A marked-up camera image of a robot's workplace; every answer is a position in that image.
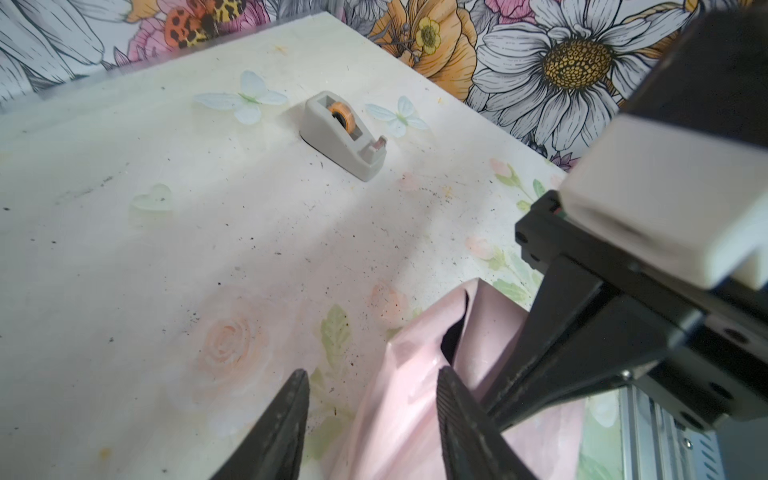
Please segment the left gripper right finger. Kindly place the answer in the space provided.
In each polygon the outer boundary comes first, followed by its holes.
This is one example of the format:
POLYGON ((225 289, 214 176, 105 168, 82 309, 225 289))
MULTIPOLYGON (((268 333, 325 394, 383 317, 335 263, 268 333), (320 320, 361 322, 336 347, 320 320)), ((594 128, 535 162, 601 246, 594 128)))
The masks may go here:
POLYGON ((535 479, 449 366, 439 371, 436 405, 447 479, 535 479))

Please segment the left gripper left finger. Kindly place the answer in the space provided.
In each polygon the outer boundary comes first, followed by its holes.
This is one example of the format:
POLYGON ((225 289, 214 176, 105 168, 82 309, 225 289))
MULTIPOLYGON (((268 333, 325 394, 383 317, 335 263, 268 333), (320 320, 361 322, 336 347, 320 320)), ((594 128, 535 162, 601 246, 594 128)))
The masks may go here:
POLYGON ((299 477, 309 394, 307 371, 295 370, 254 427, 246 479, 299 477))

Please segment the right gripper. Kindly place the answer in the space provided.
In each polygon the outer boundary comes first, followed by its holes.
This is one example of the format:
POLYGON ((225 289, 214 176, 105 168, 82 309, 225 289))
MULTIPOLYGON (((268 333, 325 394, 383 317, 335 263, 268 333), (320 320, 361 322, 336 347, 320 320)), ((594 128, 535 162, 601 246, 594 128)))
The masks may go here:
POLYGON ((502 430, 668 370, 767 414, 767 5, 707 8, 516 225, 543 282, 481 405, 502 430))

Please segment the purple wrapping paper sheet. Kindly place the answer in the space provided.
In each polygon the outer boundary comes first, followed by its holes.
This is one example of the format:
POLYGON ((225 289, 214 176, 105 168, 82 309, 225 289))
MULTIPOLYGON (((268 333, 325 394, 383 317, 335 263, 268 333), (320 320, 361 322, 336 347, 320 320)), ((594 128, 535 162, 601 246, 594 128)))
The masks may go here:
POLYGON ((390 339, 332 469, 335 479, 572 479, 584 404, 556 404, 544 362, 574 297, 530 310, 460 284, 390 339))

